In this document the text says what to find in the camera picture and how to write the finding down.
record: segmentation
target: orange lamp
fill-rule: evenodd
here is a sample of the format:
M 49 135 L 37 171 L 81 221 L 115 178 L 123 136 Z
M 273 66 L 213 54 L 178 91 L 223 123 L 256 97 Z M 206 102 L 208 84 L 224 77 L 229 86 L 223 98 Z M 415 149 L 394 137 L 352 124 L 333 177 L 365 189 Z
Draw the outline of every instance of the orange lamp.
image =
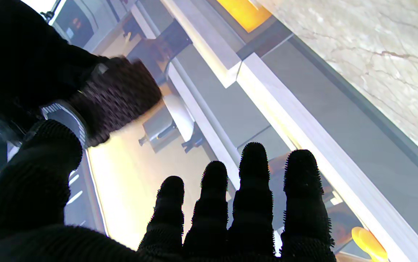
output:
M 373 262 L 388 262 L 387 252 L 370 231 L 355 227 L 351 235 L 359 248 L 370 255 Z

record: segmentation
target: glove finger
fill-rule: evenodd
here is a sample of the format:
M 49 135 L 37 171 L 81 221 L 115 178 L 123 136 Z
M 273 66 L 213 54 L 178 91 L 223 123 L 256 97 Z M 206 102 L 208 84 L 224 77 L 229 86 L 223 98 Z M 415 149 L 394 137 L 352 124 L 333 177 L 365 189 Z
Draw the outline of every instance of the glove finger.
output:
M 194 206 L 192 227 L 184 240 L 183 252 L 191 257 L 219 257 L 225 254 L 228 206 L 227 169 L 222 162 L 207 165 L 201 181 L 201 197 Z
M 330 251 L 331 223 L 322 201 L 317 162 L 308 150 L 293 151 L 287 159 L 283 190 L 287 196 L 282 257 L 335 261 Z
M 184 184 L 181 178 L 167 177 L 157 192 L 154 214 L 147 225 L 146 234 L 139 244 L 138 251 L 145 250 L 154 254 L 181 252 L 183 196 Z
M 267 154 L 260 143 L 249 143 L 239 164 L 240 188 L 233 202 L 233 223 L 228 246 L 234 253 L 274 255 L 272 192 Z

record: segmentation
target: wall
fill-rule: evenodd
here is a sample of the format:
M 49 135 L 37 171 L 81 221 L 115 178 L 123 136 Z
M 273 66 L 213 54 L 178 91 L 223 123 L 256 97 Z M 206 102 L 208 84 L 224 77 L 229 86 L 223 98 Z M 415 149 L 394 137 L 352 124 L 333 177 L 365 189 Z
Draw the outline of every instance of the wall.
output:
M 257 0 L 418 145 L 418 0 Z

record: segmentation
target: gloved hand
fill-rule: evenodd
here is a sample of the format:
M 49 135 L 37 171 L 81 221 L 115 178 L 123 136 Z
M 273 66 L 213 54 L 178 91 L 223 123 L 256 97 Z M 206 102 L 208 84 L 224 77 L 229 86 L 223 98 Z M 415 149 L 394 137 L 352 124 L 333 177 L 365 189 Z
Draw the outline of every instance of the gloved hand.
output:
M 274 256 L 272 192 L 261 144 L 250 143 L 243 151 L 230 229 L 227 171 L 215 161 L 204 172 L 184 244 L 184 186 L 181 178 L 172 176 L 157 194 L 154 215 L 137 251 L 93 230 L 64 225 L 68 177 L 81 157 L 78 139 L 59 122 L 41 121 L 28 132 L 18 153 L 0 171 L 0 261 L 335 261 L 317 164 L 307 150 L 293 151 L 287 160 L 281 258 Z
M 207 166 L 184 244 L 183 181 L 177 176 L 167 178 L 157 193 L 154 215 L 137 253 L 164 261 L 336 261 L 330 251 L 334 243 L 322 202 L 319 171 L 310 151 L 293 151 L 287 159 L 281 258 L 274 256 L 272 192 L 267 155 L 261 144 L 250 143 L 244 148 L 239 177 L 234 221 L 227 229 L 227 170 L 219 161 Z

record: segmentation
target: marble surface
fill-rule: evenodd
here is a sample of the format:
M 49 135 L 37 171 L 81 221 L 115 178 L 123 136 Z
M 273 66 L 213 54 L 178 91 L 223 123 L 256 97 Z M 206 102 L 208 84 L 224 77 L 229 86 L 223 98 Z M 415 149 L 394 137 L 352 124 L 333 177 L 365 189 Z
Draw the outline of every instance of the marble surface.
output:
M 418 0 L 256 0 L 418 145 Z

